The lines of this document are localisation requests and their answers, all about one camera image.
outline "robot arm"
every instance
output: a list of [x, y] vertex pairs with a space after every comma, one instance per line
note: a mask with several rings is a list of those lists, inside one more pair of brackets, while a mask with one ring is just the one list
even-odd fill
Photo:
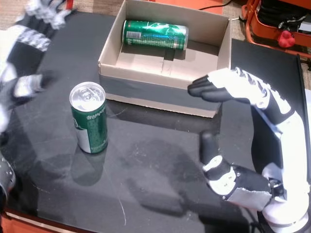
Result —
[[[201, 162], [211, 189], [227, 201], [262, 211], [275, 232], [302, 228], [308, 221], [309, 184], [305, 132], [299, 114], [269, 84], [239, 68], [211, 72], [195, 80], [188, 92], [211, 102], [235, 99], [250, 103], [256, 112], [252, 158], [257, 173], [226, 162], [216, 149], [208, 149], [218, 148], [215, 137], [201, 135]], [[276, 141], [277, 150], [269, 156], [263, 154], [267, 135], [260, 135], [263, 132], [256, 117], [268, 125], [268, 134]]]
[[[0, 148], [10, 112], [44, 91], [55, 79], [50, 71], [36, 74], [55, 33], [71, 10], [59, 11], [65, 0], [30, 0], [25, 14], [6, 31], [0, 53]], [[0, 212], [15, 183], [10, 164], [0, 152]]]

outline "cardboard box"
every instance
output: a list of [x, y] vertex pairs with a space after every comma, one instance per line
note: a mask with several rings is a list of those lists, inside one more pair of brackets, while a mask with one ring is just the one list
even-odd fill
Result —
[[[127, 46], [121, 41], [124, 21], [185, 25], [185, 51]], [[218, 103], [187, 93], [187, 86], [210, 71], [230, 67], [231, 24], [228, 17], [149, 1], [125, 0], [99, 58], [100, 82], [110, 100], [213, 117]]]

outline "can label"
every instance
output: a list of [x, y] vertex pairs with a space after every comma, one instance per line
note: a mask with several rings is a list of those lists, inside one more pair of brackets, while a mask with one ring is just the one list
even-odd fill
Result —
[[106, 104], [91, 112], [71, 107], [78, 143], [87, 153], [98, 153], [107, 147]]
[[123, 43], [149, 45], [185, 50], [188, 28], [181, 25], [126, 20], [123, 26]]

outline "black cable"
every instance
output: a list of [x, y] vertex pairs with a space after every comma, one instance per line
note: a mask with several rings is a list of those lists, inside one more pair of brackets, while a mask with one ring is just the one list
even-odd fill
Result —
[[227, 5], [229, 5], [231, 2], [232, 2], [233, 0], [230, 0], [229, 2], [227, 2], [226, 4], [224, 4], [224, 5], [215, 5], [215, 6], [207, 6], [207, 7], [203, 7], [203, 8], [201, 8], [201, 9], [199, 9], [200, 11], [203, 11], [203, 10], [205, 10], [205, 9], [210, 9], [210, 8], [215, 8], [215, 7], [223, 7], [223, 6], [227, 6]]

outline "lying can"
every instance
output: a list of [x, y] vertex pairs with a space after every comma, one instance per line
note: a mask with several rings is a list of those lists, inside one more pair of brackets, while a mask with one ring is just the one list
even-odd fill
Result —
[[98, 153], [107, 147], [105, 99], [104, 89], [93, 82], [80, 83], [70, 92], [78, 145], [87, 153]]
[[126, 20], [123, 25], [122, 42], [127, 45], [149, 45], [185, 50], [188, 34], [186, 26]]

